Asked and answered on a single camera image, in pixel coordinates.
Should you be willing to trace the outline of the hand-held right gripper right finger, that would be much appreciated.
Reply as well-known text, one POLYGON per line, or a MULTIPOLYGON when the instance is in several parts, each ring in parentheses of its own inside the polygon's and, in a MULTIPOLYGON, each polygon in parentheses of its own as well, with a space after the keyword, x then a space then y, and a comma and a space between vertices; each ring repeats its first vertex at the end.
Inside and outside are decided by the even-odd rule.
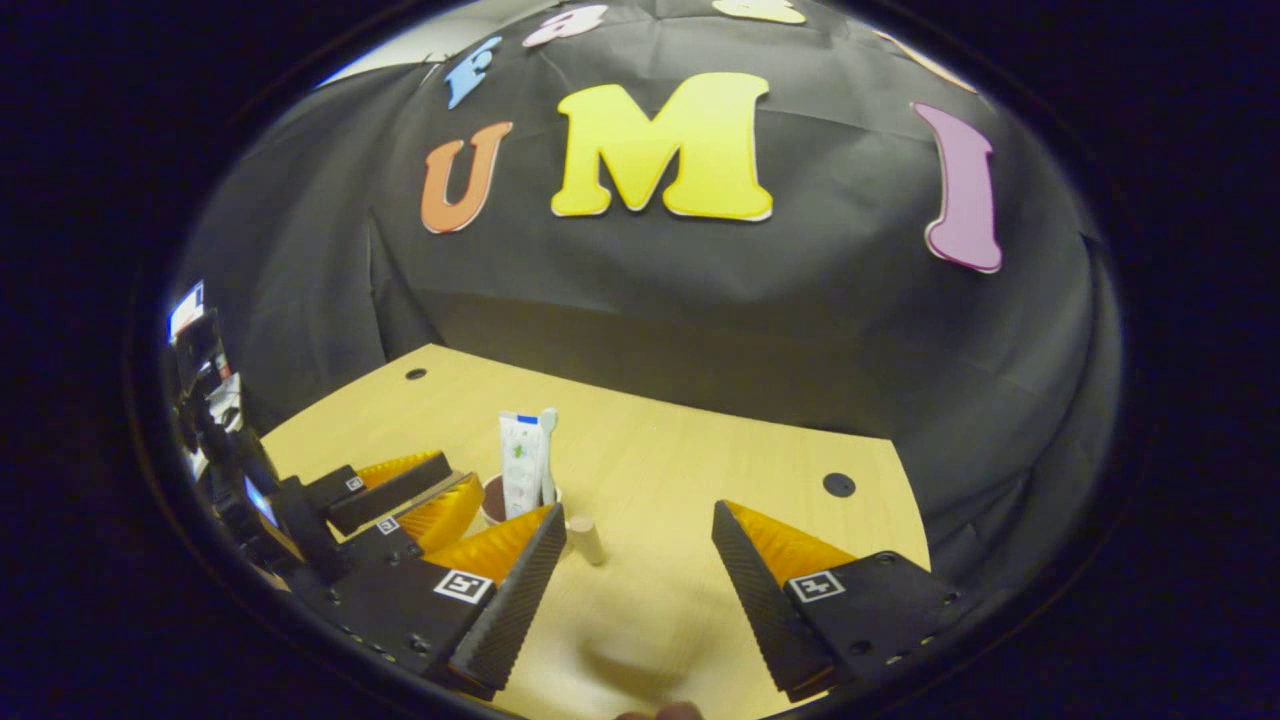
POLYGON ((906 676, 968 612, 965 591, 901 553, 855 557, 728 500, 716 502, 710 537, 772 682, 792 702, 906 676))

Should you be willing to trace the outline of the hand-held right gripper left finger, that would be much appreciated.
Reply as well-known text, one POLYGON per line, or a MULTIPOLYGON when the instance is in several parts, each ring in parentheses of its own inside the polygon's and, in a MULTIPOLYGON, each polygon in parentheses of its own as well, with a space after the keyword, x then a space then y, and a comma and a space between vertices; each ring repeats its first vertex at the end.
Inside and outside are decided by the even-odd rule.
POLYGON ((552 503, 425 559, 352 565, 342 600, 298 597, 372 657, 493 700, 507 687, 566 537, 564 507, 552 503))

